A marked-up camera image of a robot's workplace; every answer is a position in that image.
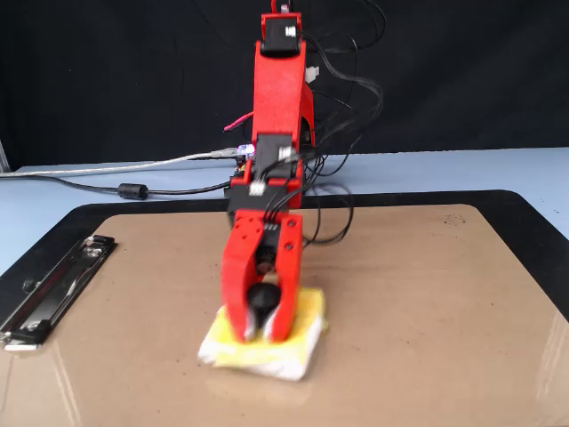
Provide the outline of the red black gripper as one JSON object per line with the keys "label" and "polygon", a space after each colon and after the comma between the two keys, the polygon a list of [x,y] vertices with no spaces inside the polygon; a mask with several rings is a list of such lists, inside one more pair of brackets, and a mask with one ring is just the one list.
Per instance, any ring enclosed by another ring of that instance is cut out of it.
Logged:
{"label": "red black gripper", "polygon": [[299,157],[265,165],[244,157],[229,180],[227,215],[232,228],[221,259],[221,299],[233,335],[240,342],[250,341],[256,329],[246,293],[258,281],[257,271],[275,272],[281,291],[279,304],[263,327],[264,339],[283,342],[292,331],[303,235],[302,217],[286,212],[300,206],[303,184],[303,160]]}

